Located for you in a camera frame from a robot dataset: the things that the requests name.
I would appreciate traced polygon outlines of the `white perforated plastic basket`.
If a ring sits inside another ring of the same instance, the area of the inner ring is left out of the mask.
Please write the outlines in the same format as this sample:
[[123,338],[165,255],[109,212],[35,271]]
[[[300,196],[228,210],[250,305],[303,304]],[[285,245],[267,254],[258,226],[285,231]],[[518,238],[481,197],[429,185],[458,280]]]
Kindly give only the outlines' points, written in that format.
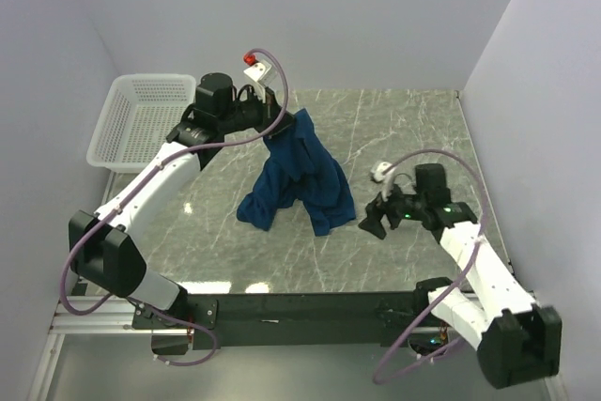
[[195,88],[195,78],[187,74],[135,73],[114,79],[87,163],[119,174],[142,171],[193,102]]

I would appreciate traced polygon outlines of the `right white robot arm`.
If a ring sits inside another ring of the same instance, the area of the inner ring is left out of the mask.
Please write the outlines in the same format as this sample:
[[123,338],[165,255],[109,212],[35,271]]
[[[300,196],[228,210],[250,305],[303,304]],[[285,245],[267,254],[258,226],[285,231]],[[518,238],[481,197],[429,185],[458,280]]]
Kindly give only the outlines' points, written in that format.
[[413,193],[403,193],[389,162],[376,163],[370,176],[380,184],[366,206],[361,230],[384,239],[382,220],[396,228],[417,221],[460,268],[475,295],[470,300],[460,281],[422,281],[413,292],[415,317],[401,333],[405,340],[420,323],[439,320],[452,327],[477,354],[487,382],[496,389],[558,375],[562,319],[551,306],[540,305],[524,289],[483,235],[481,220],[464,202],[455,202],[439,163],[414,168]]

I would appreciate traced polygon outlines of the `blue printed t-shirt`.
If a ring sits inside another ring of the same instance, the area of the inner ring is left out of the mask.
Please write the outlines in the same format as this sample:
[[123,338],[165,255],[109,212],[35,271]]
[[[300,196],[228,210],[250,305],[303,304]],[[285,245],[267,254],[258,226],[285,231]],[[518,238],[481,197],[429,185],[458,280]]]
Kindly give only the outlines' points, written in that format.
[[354,199],[338,161],[322,145],[305,109],[287,130],[264,144],[269,152],[252,190],[237,209],[237,219],[268,231],[277,212],[302,202],[317,237],[356,219]]

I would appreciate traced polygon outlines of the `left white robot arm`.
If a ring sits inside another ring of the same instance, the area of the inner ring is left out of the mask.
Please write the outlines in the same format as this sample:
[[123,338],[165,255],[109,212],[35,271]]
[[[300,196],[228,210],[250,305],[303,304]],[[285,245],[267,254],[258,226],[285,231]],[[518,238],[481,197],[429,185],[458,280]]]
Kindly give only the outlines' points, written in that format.
[[272,78],[282,74],[265,61],[252,64],[244,71],[245,100],[238,100],[230,76],[203,76],[181,119],[142,172],[95,212],[79,210],[71,217],[63,271],[111,295],[154,307],[165,327],[181,325],[188,314],[187,290],[151,270],[136,240],[160,208],[226,147],[226,135],[253,129],[260,138],[271,137],[290,124],[291,114],[270,88]]

